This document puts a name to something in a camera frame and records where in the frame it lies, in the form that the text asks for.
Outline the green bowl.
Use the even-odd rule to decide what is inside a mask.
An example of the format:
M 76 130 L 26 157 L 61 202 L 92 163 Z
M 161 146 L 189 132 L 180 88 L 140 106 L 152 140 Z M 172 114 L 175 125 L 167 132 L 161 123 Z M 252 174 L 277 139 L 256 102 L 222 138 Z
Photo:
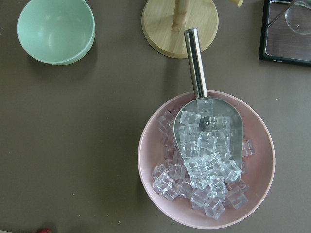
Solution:
M 91 49 L 95 18 L 85 0 L 31 0 L 20 13 L 17 35 L 32 58 L 68 65 Z

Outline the black glass tray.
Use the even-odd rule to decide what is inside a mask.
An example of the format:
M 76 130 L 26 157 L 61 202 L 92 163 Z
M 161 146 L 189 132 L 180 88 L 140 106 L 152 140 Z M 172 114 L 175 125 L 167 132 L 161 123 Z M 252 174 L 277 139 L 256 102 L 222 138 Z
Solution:
M 285 20 L 290 0 L 265 0 L 263 5 L 259 59 L 279 63 L 311 65 L 311 34 L 292 31 Z

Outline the wooden mug tree stand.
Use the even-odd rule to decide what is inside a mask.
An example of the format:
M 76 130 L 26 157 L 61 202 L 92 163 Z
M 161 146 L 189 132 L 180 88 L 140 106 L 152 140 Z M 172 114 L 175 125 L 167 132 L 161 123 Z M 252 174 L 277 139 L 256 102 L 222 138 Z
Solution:
M 197 28 L 201 51 L 213 42 L 219 25 L 212 0 L 149 0 L 142 17 L 142 31 L 157 52 L 171 58 L 187 58 L 184 30 Z

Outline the metal ice scoop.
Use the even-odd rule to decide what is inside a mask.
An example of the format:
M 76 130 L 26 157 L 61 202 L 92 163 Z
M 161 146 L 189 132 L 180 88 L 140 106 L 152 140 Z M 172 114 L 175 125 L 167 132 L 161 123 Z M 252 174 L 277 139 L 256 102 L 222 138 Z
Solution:
M 240 113 L 229 102 L 211 97 L 207 90 L 204 69 L 201 57 L 199 33 L 197 28 L 184 31 L 190 73 L 195 99 L 185 104 L 178 112 L 174 122 L 174 136 L 181 149 L 181 137 L 177 134 L 186 118 L 183 111 L 190 111 L 191 115 L 199 114 L 200 120 L 194 123 L 200 132 L 212 132 L 213 130 L 229 130 L 223 133 L 223 141 L 231 146 L 230 154 L 238 168 L 242 167 L 242 149 L 244 129 Z

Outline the wine glass one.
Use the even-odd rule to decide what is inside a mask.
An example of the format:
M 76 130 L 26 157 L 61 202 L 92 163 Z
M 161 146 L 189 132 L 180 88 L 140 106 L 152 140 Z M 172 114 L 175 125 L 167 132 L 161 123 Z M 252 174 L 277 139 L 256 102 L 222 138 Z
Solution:
M 311 1 L 293 0 L 285 11 L 288 27 L 297 34 L 311 34 Z

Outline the red strawberry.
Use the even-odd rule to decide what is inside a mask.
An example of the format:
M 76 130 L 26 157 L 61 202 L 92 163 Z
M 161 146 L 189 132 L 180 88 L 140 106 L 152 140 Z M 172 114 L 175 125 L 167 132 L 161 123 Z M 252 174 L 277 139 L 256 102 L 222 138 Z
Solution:
M 50 228 L 42 228 L 39 229 L 36 233 L 53 233 L 53 231 Z

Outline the pink bowl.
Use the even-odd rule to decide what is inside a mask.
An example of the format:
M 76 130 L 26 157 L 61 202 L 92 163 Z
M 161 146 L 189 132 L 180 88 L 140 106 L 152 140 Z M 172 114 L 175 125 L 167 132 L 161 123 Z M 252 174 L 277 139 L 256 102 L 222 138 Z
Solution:
M 230 94 L 209 91 L 211 97 L 233 105 L 240 113 L 244 137 L 242 167 L 233 160 L 223 133 L 200 132 L 194 123 L 199 114 L 183 111 L 178 136 L 174 122 L 178 112 L 195 99 L 192 92 L 162 104 L 141 135 L 138 170 L 154 204 L 167 216 L 199 229 L 233 225 L 251 215 L 270 189 L 275 170 L 274 145 L 260 116 L 245 102 Z

